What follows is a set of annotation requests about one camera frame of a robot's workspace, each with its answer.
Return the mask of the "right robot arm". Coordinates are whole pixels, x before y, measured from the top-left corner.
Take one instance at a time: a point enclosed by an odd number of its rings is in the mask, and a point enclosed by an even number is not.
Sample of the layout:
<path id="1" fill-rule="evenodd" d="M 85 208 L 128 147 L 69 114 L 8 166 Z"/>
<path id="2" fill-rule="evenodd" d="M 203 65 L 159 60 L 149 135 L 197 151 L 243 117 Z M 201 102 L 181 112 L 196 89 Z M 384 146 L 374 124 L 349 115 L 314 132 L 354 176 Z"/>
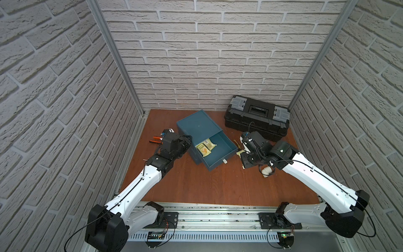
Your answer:
<path id="1" fill-rule="evenodd" d="M 270 172 L 262 173 L 264 176 L 281 170 L 301 181 L 323 200 L 320 204 L 309 205 L 281 203 L 273 217 L 275 226 L 288 228 L 306 223 L 327 226 L 346 238 L 358 234 L 365 218 L 368 193 L 339 183 L 285 141 L 272 145 L 257 131 L 242 133 L 240 141 L 244 147 L 240 153 L 243 168 L 270 168 Z"/>

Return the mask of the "teal top drawer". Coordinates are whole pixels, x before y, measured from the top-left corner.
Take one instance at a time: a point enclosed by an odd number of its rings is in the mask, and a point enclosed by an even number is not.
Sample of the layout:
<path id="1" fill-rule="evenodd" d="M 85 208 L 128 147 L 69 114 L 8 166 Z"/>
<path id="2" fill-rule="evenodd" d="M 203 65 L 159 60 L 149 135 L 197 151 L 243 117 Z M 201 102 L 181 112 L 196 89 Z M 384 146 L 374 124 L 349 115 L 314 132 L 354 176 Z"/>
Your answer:
<path id="1" fill-rule="evenodd" d="M 196 165 L 203 164 L 208 171 L 212 171 L 221 164 L 224 164 L 224 160 L 228 161 L 238 151 L 238 148 L 230 138 L 223 131 L 220 131 L 209 137 L 211 142 L 217 146 L 213 148 L 210 155 L 203 157 L 201 152 L 197 150 L 196 145 L 206 140 L 207 136 L 193 134 L 192 138 L 193 146 L 190 147 L 188 152 Z"/>

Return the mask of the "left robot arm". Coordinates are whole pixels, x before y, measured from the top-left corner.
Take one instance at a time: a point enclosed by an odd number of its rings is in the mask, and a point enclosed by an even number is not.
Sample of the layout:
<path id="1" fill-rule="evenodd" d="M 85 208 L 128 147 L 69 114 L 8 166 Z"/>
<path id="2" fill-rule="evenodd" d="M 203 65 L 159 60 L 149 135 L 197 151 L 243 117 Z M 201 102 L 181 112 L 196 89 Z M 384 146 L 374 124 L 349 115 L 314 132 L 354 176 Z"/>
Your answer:
<path id="1" fill-rule="evenodd" d="M 161 144 L 146 160 L 140 174 L 106 205 L 97 204 L 90 210 L 85 242 L 100 252 L 120 252 L 129 236 L 161 222 L 164 213 L 161 205 L 149 202 L 141 210 L 133 210 L 191 145 L 192 136 L 165 130 Z"/>

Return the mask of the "yellow cookie packet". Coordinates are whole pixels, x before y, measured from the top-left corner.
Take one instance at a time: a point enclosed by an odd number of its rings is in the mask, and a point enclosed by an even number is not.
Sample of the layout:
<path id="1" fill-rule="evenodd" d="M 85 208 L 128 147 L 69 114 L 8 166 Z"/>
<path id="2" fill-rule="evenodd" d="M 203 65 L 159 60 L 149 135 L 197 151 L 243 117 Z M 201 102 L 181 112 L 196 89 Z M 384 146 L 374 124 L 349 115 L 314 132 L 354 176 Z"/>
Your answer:
<path id="1" fill-rule="evenodd" d="M 236 154 L 239 156 L 239 157 L 241 157 L 241 155 L 243 154 L 243 153 L 247 153 L 245 150 L 240 150 L 240 151 L 238 151 Z"/>
<path id="2" fill-rule="evenodd" d="M 212 143 L 210 139 L 206 139 L 203 141 L 203 144 L 210 150 L 212 151 L 214 149 L 214 147 L 216 147 L 217 145 Z"/>
<path id="3" fill-rule="evenodd" d="M 200 152 L 202 157 L 206 157 L 211 154 L 211 150 L 204 143 L 198 144 L 196 149 Z"/>

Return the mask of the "teal drawer cabinet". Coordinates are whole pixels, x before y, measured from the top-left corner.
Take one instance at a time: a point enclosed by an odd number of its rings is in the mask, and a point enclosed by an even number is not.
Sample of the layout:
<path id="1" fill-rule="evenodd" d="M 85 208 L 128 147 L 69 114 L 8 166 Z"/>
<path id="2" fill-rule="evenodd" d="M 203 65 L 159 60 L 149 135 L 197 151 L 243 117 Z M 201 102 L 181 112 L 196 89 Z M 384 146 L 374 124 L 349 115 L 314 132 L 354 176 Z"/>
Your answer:
<path id="1" fill-rule="evenodd" d="M 203 110 L 179 120 L 176 125 L 181 134 L 192 136 L 193 148 L 222 131 L 221 127 Z"/>

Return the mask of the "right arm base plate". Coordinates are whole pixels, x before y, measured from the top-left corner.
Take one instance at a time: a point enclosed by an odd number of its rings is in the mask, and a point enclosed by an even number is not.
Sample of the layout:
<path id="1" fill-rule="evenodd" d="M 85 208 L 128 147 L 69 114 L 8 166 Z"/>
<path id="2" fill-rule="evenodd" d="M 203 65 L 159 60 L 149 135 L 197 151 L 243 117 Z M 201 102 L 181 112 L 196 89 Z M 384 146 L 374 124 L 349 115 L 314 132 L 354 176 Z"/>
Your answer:
<path id="1" fill-rule="evenodd" d="M 262 230 L 268 230 L 270 228 L 278 228 L 282 230 L 301 230 L 302 224 L 293 224 L 289 222 L 285 217 L 277 213 L 258 213 L 260 227 Z"/>

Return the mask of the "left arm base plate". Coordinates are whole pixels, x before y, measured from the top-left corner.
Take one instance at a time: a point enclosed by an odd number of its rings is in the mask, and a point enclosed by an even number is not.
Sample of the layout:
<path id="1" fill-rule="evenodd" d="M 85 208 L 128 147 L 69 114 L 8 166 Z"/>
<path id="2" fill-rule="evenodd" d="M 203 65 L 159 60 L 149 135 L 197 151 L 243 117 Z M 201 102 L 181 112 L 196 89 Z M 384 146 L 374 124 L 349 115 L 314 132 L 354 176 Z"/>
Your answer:
<path id="1" fill-rule="evenodd" d="M 157 220 L 145 228 L 166 228 L 168 229 L 177 228 L 179 212 L 164 212 L 164 214 L 157 218 Z"/>

